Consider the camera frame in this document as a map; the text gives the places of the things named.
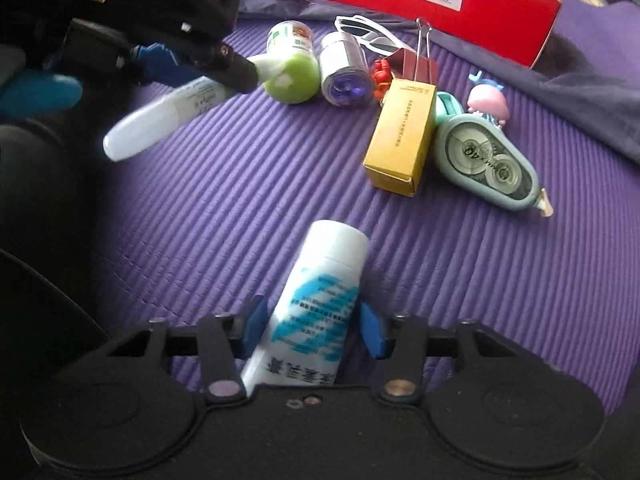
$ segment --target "white lotion tube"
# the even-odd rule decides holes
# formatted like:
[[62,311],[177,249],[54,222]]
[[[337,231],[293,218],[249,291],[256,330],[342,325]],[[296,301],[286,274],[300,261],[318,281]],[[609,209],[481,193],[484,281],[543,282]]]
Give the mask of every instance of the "white lotion tube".
[[[258,71],[258,84],[284,70],[284,61],[267,54],[248,58]],[[104,153],[114,162],[134,156],[171,135],[236,93],[208,77],[199,77],[139,108],[104,136]]]
[[340,222],[313,222],[259,345],[242,370],[256,384],[333,384],[369,239]]

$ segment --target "blue object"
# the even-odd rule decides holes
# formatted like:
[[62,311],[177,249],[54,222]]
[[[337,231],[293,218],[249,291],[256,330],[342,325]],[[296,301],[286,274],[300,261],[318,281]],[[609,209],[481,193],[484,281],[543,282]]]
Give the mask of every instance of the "blue object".
[[255,347],[260,342],[262,333],[269,322],[269,313],[267,310],[268,302],[266,298],[255,297],[251,300],[250,308],[253,312],[249,314],[244,322],[244,330],[240,340],[240,357],[248,359],[254,353]]
[[383,335],[382,320],[366,303],[359,306],[360,335],[369,355],[374,359],[384,359],[391,355],[391,341]]
[[26,117],[64,110],[81,97],[82,85],[77,79],[25,69],[0,90],[0,116]]
[[469,74],[469,81],[473,82],[475,86],[478,85],[491,85],[495,86],[500,92],[504,90],[504,86],[494,81],[493,79],[483,79],[482,78],[482,70],[478,70],[476,75]]
[[160,43],[136,47],[132,57],[143,70],[146,79],[174,88],[202,76],[189,63],[182,62],[173,50]]
[[357,106],[370,99],[371,81],[360,73],[340,74],[331,81],[328,92],[338,106]]

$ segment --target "black robotic gripper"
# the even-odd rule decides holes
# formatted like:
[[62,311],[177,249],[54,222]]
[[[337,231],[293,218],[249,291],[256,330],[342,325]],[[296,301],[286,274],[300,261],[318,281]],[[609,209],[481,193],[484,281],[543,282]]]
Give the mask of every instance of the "black robotic gripper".
[[[586,480],[603,425],[584,384],[474,322],[455,331],[362,304],[380,359],[373,386],[260,386],[247,398],[234,359],[267,322],[253,298],[196,326],[151,320],[62,370],[24,399],[30,479]],[[201,387],[170,375],[197,356]],[[455,373],[425,393],[427,356]]]

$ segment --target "green bottle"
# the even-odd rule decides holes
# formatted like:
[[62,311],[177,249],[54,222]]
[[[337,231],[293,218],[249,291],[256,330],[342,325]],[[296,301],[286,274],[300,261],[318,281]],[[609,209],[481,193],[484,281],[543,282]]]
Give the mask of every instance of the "green bottle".
[[320,67],[311,29],[300,22],[281,22],[269,31],[267,54],[284,60],[283,72],[264,83],[267,94],[281,103],[311,99],[320,88]]

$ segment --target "purple mat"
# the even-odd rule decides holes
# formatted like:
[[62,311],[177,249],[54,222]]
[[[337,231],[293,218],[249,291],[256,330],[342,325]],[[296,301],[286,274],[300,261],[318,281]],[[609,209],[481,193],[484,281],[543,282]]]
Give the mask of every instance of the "purple mat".
[[[273,22],[239,23],[257,54]],[[314,25],[316,37],[331,30]],[[465,101],[475,66],[434,47],[440,88]],[[149,99],[160,87],[147,90]],[[191,323],[254,294],[274,305],[313,220],[371,239],[363,298],[435,326],[477,319],[602,399],[622,398],[640,344],[640,171],[523,94],[505,90],[506,133],[538,170],[556,214],[511,213],[426,170],[414,198],[373,188],[361,168],[376,106],[287,107],[262,90],[113,166],[95,238],[99,320],[112,333],[167,316]],[[348,345],[345,381],[371,364]],[[446,360],[430,360],[432,384]],[[193,383],[196,363],[178,368]]]
[[640,7],[620,2],[592,7],[562,0],[554,30],[580,47],[602,75],[640,79]]

